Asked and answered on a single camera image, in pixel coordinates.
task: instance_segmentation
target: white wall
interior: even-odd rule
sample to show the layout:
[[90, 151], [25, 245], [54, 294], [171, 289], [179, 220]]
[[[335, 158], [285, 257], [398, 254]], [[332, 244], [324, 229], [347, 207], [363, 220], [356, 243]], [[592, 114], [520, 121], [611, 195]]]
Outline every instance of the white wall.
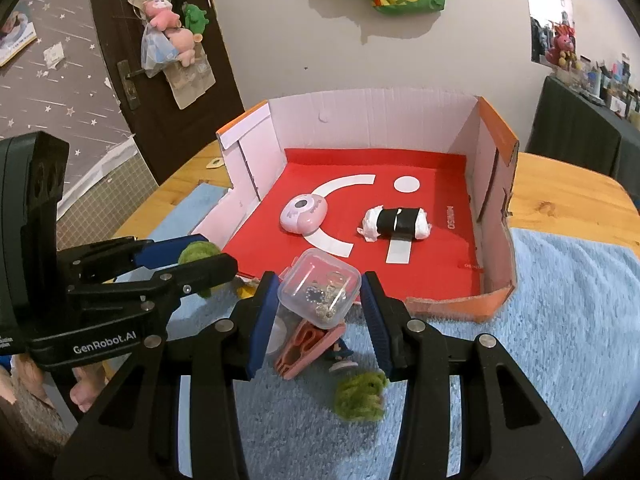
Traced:
[[[616, 0], [573, 0], [578, 53], [627, 53], [640, 39]], [[485, 96], [526, 146], [542, 82], [527, 0], [447, 0], [440, 14], [384, 16], [369, 0], [215, 0], [245, 107], [337, 88], [419, 86]]]

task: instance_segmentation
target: metal screw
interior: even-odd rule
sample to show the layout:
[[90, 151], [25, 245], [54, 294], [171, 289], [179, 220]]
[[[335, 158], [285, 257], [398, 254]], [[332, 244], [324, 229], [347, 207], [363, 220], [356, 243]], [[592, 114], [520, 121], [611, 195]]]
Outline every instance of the metal screw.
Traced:
[[495, 337], [492, 336], [491, 334], [482, 334], [479, 338], [478, 341], [480, 342], [480, 344], [486, 348], [493, 348], [495, 346], [495, 344], [497, 343], [497, 341], [495, 340]]
[[411, 330], [411, 332], [422, 332], [427, 328], [424, 322], [419, 319], [412, 319], [411, 321], [408, 321], [406, 327]]
[[216, 322], [215, 327], [218, 332], [229, 332], [230, 330], [233, 330], [234, 322], [230, 319], [221, 319]]
[[145, 337], [145, 346], [147, 348], [156, 348], [160, 346], [162, 342], [162, 338], [159, 335], [148, 335]]

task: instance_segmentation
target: clear plastic box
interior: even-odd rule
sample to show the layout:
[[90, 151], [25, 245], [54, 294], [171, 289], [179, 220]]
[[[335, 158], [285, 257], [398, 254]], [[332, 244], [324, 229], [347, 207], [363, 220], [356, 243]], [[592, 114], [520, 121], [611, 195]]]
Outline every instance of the clear plastic box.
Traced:
[[361, 284], [358, 269], [312, 248], [286, 272], [278, 298], [290, 311], [328, 330], [344, 319]]

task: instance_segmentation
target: green plush dinosaur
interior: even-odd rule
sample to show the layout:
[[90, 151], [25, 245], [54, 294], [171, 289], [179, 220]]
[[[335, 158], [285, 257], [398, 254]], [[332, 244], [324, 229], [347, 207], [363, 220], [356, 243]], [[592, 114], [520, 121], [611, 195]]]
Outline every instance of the green plush dinosaur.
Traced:
[[184, 7], [184, 28], [188, 28], [194, 34], [202, 34], [209, 20], [204, 17], [206, 10], [200, 10], [198, 6], [187, 4]]
[[343, 380], [335, 391], [335, 413], [351, 422], [382, 420], [382, 391], [388, 384], [382, 372], [365, 372]]
[[[178, 258], [178, 264], [188, 264], [191, 262], [195, 262], [196, 260], [202, 260], [204, 258], [209, 258], [210, 256], [216, 256], [220, 254], [220, 249], [216, 244], [212, 244], [211, 242], [192, 242], [185, 250], [180, 253], [180, 257]], [[201, 290], [198, 292], [198, 295], [205, 300], [211, 297], [211, 291], [215, 290], [217, 287], [206, 288], [205, 290]]]

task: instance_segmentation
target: dark green tablecloth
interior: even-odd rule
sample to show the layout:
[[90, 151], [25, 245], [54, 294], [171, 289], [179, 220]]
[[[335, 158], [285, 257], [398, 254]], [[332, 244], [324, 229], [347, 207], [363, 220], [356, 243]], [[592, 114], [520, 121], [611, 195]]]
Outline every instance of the dark green tablecloth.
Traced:
[[609, 175], [640, 204], [640, 132], [549, 76], [527, 151]]

